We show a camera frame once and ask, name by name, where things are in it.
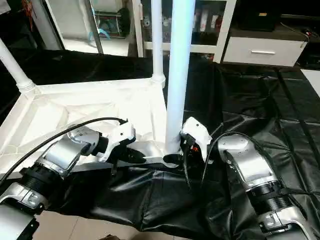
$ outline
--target black cloth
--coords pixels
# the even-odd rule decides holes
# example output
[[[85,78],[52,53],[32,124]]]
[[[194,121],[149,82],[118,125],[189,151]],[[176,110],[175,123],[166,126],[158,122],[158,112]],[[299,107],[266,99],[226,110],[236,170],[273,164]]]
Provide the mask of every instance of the black cloth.
[[[14,52],[38,85],[150,77],[145,58],[98,56],[70,51]],[[164,60],[168,79],[169,60]],[[0,73],[0,109],[18,95],[13,80]],[[163,90],[167,99],[167,88]],[[289,188],[320,190],[320,99],[298,69],[214,64],[191,57],[184,118],[195,117],[214,136],[234,130],[253,136],[269,153]],[[8,112],[2,111],[2,119]],[[108,220],[140,231],[161,231],[191,239],[264,239],[256,214],[235,174],[212,152],[204,188],[200,161],[189,169],[189,191],[181,167],[123,167],[70,175],[56,194],[51,211]],[[296,195],[320,236],[317,195]]]

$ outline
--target drawer handle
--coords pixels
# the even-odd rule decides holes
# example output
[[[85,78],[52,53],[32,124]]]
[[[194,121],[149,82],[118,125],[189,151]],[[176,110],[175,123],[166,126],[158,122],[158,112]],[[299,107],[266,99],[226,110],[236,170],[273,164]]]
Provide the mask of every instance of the drawer handle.
[[[266,55],[275,55],[274,51],[259,51],[259,50],[251,50],[252,54],[266,54]]]

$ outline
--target white table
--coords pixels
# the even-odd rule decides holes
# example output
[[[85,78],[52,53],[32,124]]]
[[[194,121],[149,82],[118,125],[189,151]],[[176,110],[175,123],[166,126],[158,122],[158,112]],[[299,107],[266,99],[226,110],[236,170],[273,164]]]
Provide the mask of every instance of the white table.
[[[305,77],[309,80],[312,87],[320,97],[320,71],[306,70],[306,69],[302,69],[301,71],[303,72]]]

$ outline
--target white pole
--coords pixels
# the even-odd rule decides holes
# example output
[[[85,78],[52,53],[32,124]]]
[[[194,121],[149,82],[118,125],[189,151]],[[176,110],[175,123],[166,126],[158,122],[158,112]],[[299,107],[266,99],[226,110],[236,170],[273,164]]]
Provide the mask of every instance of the white pole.
[[[173,0],[165,148],[180,148],[196,0]]]
[[[16,81],[16,85],[21,93],[26,93],[35,88],[35,84],[27,77],[17,61],[9,52],[8,48],[0,38],[0,59],[9,73]]]
[[[151,0],[152,22],[152,57],[153,75],[152,81],[161,83],[164,88],[166,77],[164,75],[164,58],[162,51],[162,1]]]

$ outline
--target white shelf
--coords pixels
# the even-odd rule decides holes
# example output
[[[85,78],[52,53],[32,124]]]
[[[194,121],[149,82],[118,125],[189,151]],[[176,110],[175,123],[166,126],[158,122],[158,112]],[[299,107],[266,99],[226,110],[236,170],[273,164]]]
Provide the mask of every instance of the white shelf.
[[[145,41],[144,48],[146,50],[152,50],[152,42]],[[170,43],[169,42],[162,43],[162,49],[164,51],[170,51]],[[216,50],[217,50],[217,46],[215,46],[215,45],[197,45],[197,44],[191,45],[191,52],[192,53],[215,54]]]

